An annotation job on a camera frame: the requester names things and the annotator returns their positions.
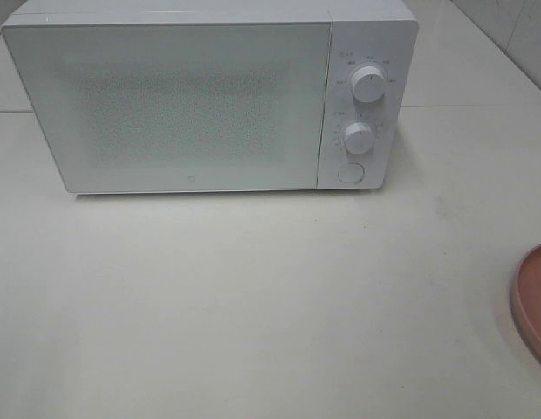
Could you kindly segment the round white door button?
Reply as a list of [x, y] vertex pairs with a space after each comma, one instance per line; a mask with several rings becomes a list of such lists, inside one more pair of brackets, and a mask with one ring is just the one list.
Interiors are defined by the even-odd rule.
[[347, 184], [358, 184], [362, 182], [365, 176], [364, 167], [355, 162], [348, 162], [338, 171], [338, 178], [341, 182]]

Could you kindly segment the white microwave door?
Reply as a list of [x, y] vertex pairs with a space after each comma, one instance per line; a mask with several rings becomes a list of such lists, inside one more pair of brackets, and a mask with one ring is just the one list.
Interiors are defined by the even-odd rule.
[[316, 185], [328, 24], [8, 27], [67, 190]]

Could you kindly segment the pink round plate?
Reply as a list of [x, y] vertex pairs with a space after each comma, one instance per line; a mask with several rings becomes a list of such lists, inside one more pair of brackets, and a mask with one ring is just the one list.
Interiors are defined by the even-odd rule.
[[541, 244], [529, 250], [517, 266], [510, 310], [524, 344], [541, 364]]

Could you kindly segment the lower white timer knob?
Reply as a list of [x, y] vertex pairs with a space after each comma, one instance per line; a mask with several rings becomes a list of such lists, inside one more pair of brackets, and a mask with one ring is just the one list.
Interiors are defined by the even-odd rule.
[[354, 122], [346, 127], [343, 140], [348, 153], [363, 155], [373, 148], [375, 134], [368, 123]]

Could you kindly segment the upper white power knob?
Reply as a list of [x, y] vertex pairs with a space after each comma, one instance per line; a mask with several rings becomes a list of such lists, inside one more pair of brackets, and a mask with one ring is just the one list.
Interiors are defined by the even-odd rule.
[[372, 62], [355, 69], [349, 80], [354, 99], [363, 104], [380, 100], [387, 89], [385, 70]]

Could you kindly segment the white microwave oven body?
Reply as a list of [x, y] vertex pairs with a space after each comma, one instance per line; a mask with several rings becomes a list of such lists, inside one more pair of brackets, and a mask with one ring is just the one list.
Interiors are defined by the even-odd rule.
[[[311, 189], [379, 188], [385, 179], [419, 30], [402, 1], [28, 1], [6, 19], [1, 32], [5, 40], [8, 27], [262, 24], [330, 27], [317, 182]], [[369, 62], [385, 70], [387, 89], [380, 100], [363, 104], [354, 99], [349, 78]], [[354, 122], [368, 123], [375, 134], [373, 148], [363, 155], [345, 149], [343, 133]], [[339, 180], [338, 171], [348, 162], [364, 167], [362, 182]]]

